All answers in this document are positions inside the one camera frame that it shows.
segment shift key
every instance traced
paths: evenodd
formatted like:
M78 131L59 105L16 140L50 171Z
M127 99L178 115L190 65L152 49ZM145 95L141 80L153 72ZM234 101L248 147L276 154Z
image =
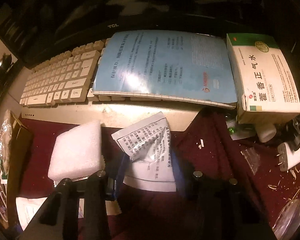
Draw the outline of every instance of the shift key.
M84 85L89 85L89 80L86 82L87 78L81 78L77 80L68 81L65 88L83 87Z

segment desk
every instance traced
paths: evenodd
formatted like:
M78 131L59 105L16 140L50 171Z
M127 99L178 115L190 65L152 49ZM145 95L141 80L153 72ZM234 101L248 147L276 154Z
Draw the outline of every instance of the desk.
M55 139L76 125L30 119L21 121L34 133L34 141L19 195L28 198L44 197L54 188L47 174ZM248 191L254 191L254 200L263 206L273 226L288 198L292 198L300 188L300 173L296 180L290 173L281 173L276 166L275 148L254 143L256 138L232 141L225 125L223 115L200 112L186 131L172 132L172 147L178 148L196 170L210 177L229 179L235 176L243 185L248 181ZM111 134L117 130L102 127L102 153L106 161L119 151L111 138ZM204 148L199 149L196 143L201 138L204 140ZM240 154L240 149L247 147L254 147L260 154L261 165L255 176ZM279 181L278 190L267 187L268 184L277 185ZM194 204L183 200L176 192L149 192L124 185L118 202L123 213L108 217L113 239L190 239Z

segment ctrl key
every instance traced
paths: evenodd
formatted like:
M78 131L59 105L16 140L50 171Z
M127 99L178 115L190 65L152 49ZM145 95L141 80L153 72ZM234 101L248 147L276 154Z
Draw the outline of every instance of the ctrl key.
M84 102L86 100L88 91L86 89L73 89L70 94L71 102Z

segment screw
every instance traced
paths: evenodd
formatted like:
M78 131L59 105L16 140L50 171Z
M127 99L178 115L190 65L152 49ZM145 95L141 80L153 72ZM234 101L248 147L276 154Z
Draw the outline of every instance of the screw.
M97 171L97 176L98 177L104 177L105 175L106 175L106 172L104 170Z
M229 182L230 182L230 184L232 184L232 185L237 185L237 184L238 184L238 181L237 181L235 178L229 179Z
M193 172L193 175L196 177L196 178L200 178L200 177L202 177L202 172L201 171L194 171Z

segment space bar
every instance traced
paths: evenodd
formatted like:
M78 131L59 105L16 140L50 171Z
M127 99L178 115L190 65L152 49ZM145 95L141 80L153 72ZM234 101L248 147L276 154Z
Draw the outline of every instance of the space bar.
M29 105L45 104L46 98L47 98L47 94L29 97L27 105L29 106Z

